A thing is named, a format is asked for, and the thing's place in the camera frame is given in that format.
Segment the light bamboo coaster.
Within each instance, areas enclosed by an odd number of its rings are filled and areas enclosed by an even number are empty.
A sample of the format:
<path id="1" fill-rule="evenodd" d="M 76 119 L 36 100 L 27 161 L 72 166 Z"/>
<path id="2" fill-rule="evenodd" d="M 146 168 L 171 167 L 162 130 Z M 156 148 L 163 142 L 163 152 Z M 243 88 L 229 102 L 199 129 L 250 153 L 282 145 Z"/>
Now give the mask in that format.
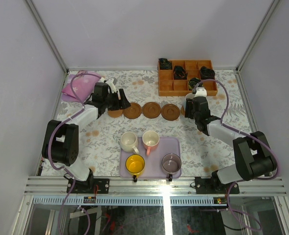
<path id="1" fill-rule="evenodd" d="M 184 109 L 183 106 L 181 107 L 180 112 L 181 112 L 181 114 L 182 114 L 183 116 L 185 115 L 185 109 Z"/>
<path id="2" fill-rule="evenodd" d="M 108 115 L 112 118 L 118 118 L 122 116 L 123 110 L 115 110 L 115 111 L 110 111 L 108 110 Z"/>

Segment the dark wooden grooved coaster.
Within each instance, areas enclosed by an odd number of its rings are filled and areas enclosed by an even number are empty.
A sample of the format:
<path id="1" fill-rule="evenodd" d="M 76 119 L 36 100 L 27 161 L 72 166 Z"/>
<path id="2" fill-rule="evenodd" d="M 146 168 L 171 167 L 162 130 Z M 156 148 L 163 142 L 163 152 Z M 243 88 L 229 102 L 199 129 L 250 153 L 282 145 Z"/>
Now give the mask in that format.
<path id="1" fill-rule="evenodd" d="M 177 105 L 166 104 L 161 109 L 161 115 L 165 120 L 174 121 L 180 116 L 180 109 Z"/>
<path id="2" fill-rule="evenodd" d="M 161 107 L 156 102 L 148 102 L 143 105 L 142 113 L 147 118 L 157 118 L 161 113 Z"/>
<path id="3" fill-rule="evenodd" d="M 123 114 L 128 119 L 136 119 L 140 117 L 142 108 L 138 103 L 131 102 L 131 106 L 123 110 Z"/>

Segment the light blue ceramic mug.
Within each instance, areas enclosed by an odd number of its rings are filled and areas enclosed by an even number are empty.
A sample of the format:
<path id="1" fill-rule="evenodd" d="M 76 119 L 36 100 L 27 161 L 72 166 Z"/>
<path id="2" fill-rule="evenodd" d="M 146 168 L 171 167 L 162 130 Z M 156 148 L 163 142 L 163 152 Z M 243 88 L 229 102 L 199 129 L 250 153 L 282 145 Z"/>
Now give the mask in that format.
<path id="1" fill-rule="evenodd" d="M 184 105 L 183 105 L 184 109 L 186 108 L 187 101 L 188 101 L 189 99 L 193 99 L 194 96 L 195 96 L 195 95 L 194 95 L 193 93 L 189 93 L 189 94 L 187 94 L 187 95 L 185 96 Z"/>

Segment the grey purple ceramic mug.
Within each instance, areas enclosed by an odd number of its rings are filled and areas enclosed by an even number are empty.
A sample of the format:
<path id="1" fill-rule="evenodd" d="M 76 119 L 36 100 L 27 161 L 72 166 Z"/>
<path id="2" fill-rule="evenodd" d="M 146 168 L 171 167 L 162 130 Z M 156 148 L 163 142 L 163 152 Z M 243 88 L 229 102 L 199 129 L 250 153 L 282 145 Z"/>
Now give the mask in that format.
<path id="1" fill-rule="evenodd" d="M 177 173 L 181 169 L 181 158 L 173 153 L 167 154 L 162 158 L 161 167 L 166 173 Z"/>

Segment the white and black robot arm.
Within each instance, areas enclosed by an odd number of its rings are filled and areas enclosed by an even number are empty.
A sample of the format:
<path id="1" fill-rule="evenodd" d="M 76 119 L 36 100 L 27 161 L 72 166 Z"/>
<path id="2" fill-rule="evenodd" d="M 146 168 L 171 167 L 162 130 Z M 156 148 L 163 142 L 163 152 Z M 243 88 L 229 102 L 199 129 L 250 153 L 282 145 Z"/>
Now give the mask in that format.
<path id="1" fill-rule="evenodd" d="M 78 181 L 84 193 L 94 190 L 92 171 L 79 158 L 79 134 L 91 122 L 108 111 L 124 110 L 131 106 L 123 89 L 105 82 L 97 82 L 91 99 L 84 102 L 79 112 L 64 121 L 52 119 L 47 124 L 42 157 L 49 160 L 55 170 L 64 170 Z"/>
<path id="2" fill-rule="evenodd" d="M 233 148 L 235 163 L 212 173 L 211 189 L 222 193 L 235 181 L 250 181 L 278 170 L 274 153 L 264 133 L 244 133 L 211 114 L 207 98 L 196 96 L 185 101 L 185 117 L 193 119 L 197 129 Z"/>

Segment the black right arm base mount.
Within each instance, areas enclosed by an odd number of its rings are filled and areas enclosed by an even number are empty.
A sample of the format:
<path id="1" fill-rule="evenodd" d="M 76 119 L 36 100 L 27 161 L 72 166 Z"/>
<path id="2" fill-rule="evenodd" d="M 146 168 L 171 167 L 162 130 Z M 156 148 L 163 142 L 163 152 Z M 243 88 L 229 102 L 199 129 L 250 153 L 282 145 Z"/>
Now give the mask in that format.
<path id="1" fill-rule="evenodd" d="M 195 177 L 196 194 L 227 194 L 232 183 L 242 180 L 235 172 L 214 171 L 210 177 Z"/>

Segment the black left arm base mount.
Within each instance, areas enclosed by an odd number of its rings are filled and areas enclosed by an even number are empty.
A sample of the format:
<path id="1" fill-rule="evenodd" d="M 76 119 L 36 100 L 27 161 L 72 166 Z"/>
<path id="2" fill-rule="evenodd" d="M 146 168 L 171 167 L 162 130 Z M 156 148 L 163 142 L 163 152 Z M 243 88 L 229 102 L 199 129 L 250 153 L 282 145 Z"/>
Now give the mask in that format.
<path id="1" fill-rule="evenodd" d="M 63 176 L 68 180 L 67 192 L 76 194 L 108 194 L 110 187 L 110 180 L 103 178 L 95 178 L 93 172 L 90 171 L 86 181 L 76 180 L 73 189 L 71 190 L 73 179 L 66 173 Z"/>

